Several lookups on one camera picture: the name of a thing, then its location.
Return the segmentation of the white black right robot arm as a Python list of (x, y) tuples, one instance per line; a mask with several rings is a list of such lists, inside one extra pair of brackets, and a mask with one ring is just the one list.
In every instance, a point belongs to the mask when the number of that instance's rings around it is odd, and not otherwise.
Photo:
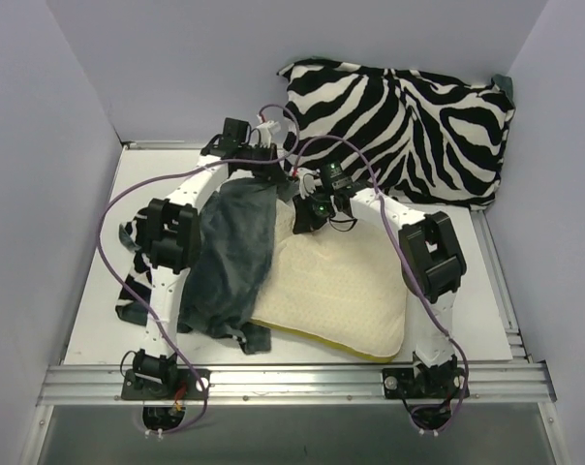
[(451, 335), (453, 304), (467, 264), (451, 219), (443, 211), (424, 213), (385, 195), (373, 184), (352, 180), (337, 163), (293, 176), (295, 234), (313, 233), (338, 214), (354, 224), (383, 228), (401, 262), (405, 285), (418, 313), (412, 373), (415, 390), (433, 396), (456, 372), (460, 350)]

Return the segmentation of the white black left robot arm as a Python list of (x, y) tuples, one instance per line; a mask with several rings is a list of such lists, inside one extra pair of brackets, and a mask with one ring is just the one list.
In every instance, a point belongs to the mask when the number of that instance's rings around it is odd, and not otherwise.
[(175, 297), (200, 256), (201, 211), (236, 170), (265, 171), (269, 178), (285, 178), (273, 142), (281, 125), (262, 116), (259, 121), (258, 142), (252, 145), (241, 139), (248, 124), (226, 119), (222, 134), (201, 150), (193, 173), (165, 198), (153, 199), (146, 207), (141, 250), (150, 265), (152, 291), (132, 375), (135, 386), (143, 385), (157, 398), (170, 397), (180, 384), (175, 348), (179, 304)]

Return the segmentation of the cream quilted pillow yellow trim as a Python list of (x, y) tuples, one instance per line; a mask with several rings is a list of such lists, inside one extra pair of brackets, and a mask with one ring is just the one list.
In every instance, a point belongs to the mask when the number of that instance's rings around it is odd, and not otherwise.
[(291, 206), (276, 203), (272, 264), (252, 321), (367, 360), (393, 360), (405, 339), (408, 290), (385, 230), (360, 222), (293, 233)]

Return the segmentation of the grey zebra pillowcase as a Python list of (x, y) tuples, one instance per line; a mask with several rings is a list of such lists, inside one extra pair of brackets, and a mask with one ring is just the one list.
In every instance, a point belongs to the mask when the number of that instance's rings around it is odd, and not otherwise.
[(246, 355), (270, 351), (270, 329), (251, 319), (272, 264), (276, 204), (297, 188), (242, 177), (211, 195), (200, 213), (200, 256), (182, 289), (178, 333), (233, 339)]

